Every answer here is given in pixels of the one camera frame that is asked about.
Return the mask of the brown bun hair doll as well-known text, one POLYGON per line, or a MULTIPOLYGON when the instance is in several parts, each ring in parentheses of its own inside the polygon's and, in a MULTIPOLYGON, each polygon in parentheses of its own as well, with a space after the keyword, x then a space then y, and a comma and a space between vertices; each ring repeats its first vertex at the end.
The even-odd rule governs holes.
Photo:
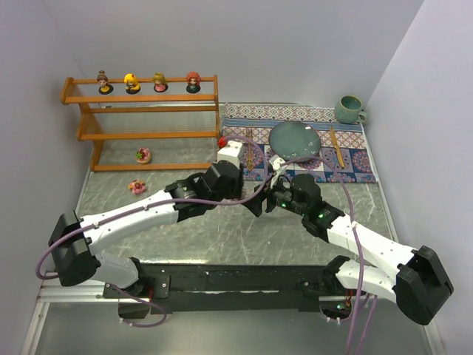
POLYGON ((113 92, 114 87, 109 83, 109 79, 106 76, 104 70, 100 70, 97 76, 97 82, 99 84, 98 92, 101 95, 108 95, 113 92))

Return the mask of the pink bear strawberry toy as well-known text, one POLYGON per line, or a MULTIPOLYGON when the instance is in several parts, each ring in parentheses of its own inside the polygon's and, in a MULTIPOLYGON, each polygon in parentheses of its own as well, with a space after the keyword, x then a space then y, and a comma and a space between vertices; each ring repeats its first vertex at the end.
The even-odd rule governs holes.
POLYGON ((140 164, 147 164, 151 160, 151 152, 149 148, 141 147, 136 152, 136 161, 140 164))

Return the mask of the yellow hair doll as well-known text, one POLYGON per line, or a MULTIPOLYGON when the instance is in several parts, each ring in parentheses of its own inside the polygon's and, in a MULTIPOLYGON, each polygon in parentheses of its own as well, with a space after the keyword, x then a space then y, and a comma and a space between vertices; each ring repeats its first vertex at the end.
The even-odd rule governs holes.
POLYGON ((137 77, 133 73, 128 73, 124 76, 124 84, 126 85, 126 92, 129 95, 135 95, 139 93, 141 87, 137 77))

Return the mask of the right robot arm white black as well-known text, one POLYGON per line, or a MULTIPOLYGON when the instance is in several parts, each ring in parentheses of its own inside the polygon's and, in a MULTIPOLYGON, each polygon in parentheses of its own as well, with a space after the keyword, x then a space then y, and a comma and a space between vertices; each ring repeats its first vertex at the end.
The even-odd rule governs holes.
POLYGON ((283 178, 266 184, 244 205, 257 217, 276 207, 297 214, 309 234, 358 255, 358 261, 328 265, 338 283, 390 300, 419 325, 428 325, 454 291, 433 249, 405 246, 353 221, 322 199, 309 174, 295 176, 289 186, 283 178))

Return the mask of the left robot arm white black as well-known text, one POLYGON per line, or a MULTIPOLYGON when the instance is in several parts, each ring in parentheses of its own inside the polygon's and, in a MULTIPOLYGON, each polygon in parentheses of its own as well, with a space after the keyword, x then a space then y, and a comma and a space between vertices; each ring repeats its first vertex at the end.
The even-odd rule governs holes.
POLYGON ((223 200, 239 198, 242 185, 242 167, 220 160, 127 206, 82 218, 63 213, 48 242, 60 284, 101 280, 120 288, 134 285, 141 278, 139 262, 107 254, 109 246, 145 229, 201 216, 223 200))

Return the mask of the pink bear flower toy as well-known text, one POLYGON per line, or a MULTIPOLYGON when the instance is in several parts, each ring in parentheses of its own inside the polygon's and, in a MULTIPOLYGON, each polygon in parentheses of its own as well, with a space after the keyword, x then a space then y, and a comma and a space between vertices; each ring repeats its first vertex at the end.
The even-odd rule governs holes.
POLYGON ((128 188, 134 195, 141 195, 147 190, 146 183, 142 180, 133 180, 129 183, 128 188))

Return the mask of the blonde hair pink doll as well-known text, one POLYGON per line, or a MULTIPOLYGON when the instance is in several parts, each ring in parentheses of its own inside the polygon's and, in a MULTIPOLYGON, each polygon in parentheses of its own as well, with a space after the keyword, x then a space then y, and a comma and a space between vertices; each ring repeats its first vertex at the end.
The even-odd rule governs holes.
POLYGON ((162 93, 168 90, 168 81, 161 72, 156 72, 152 78, 154 84, 153 89, 155 92, 162 93))

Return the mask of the red hair doll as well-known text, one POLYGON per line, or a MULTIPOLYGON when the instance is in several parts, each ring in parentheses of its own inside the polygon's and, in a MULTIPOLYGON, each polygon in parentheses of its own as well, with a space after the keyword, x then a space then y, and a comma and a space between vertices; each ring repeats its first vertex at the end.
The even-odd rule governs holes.
POLYGON ((186 91, 190 94, 197 94, 200 90, 201 77, 198 72, 189 72, 186 76, 186 91))

